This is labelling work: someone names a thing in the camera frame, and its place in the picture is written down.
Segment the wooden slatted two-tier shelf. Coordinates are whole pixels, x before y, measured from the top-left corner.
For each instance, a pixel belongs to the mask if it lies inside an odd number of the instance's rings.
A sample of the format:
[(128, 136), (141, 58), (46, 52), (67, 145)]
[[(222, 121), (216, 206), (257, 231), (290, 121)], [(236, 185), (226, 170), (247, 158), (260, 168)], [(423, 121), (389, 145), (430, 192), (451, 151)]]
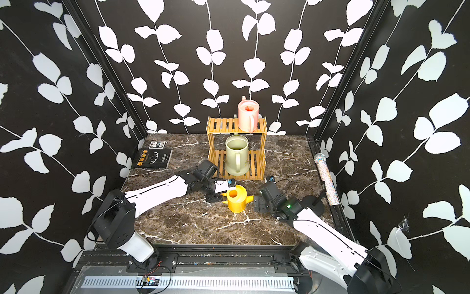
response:
[[(267, 124), (264, 118), (258, 120), (254, 134), (260, 136), (260, 148), (253, 149), (247, 136), (239, 128), (237, 118), (208, 118), (206, 133), (209, 142), (208, 160), (217, 166), (219, 177), (236, 180), (264, 179), (266, 169), (265, 145)], [(222, 149), (215, 148), (215, 136), (227, 135)]]

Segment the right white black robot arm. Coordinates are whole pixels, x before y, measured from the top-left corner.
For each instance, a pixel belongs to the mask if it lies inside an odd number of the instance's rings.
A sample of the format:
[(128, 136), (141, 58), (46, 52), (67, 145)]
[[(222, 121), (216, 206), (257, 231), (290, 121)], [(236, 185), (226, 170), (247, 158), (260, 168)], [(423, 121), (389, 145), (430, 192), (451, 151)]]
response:
[(259, 187), (259, 200), (262, 210), (322, 248), (318, 251), (312, 246), (296, 246), (291, 259), (300, 269), (323, 275), (349, 294), (401, 292), (383, 252), (354, 243), (320, 218), (324, 204), (319, 197), (287, 198), (274, 182), (268, 181)]

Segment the pink plastic watering can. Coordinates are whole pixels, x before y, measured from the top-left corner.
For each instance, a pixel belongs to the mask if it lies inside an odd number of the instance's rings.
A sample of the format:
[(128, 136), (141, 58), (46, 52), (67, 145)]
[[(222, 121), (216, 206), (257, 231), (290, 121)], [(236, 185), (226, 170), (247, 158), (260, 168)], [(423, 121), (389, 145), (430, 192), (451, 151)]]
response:
[(257, 130), (259, 103), (242, 96), (238, 103), (238, 126), (241, 131), (254, 133)]

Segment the green metal watering can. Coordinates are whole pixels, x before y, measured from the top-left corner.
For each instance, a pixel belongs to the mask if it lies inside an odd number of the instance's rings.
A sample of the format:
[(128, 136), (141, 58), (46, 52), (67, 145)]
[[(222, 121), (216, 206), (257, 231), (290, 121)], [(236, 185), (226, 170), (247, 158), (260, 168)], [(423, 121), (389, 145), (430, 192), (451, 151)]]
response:
[(249, 169), (248, 139), (243, 135), (232, 135), (225, 141), (226, 171), (233, 176), (245, 175)]

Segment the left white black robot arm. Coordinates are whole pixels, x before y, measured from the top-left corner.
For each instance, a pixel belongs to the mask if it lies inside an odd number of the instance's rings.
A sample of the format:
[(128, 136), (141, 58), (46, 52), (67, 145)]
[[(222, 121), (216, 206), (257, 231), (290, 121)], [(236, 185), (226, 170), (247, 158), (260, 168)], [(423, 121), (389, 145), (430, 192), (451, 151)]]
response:
[(205, 201), (222, 201), (222, 194), (236, 187), (234, 179), (216, 178), (216, 165), (208, 160), (169, 179), (135, 191), (115, 189), (108, 193), (91, 223), (109, 249), (119, 249), (144, 263), (157, 253), (153, 245), (135, 231), (135, 219), (174, 198), (193, 192), (205, 193)]

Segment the yellow plastic watering can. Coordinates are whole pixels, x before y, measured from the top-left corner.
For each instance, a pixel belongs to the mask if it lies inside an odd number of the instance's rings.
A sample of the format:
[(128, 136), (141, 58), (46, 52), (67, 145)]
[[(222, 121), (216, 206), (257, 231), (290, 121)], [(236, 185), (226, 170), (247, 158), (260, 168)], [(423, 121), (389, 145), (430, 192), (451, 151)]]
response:
[(246, 188), (238, 184), (223, 193), (222, 197), (225, 197), (225, 201), (222, 203), (227, 204), (233, 213), (242, 213), (247, 204), (254, 200), (254, 196), (249, 196)]

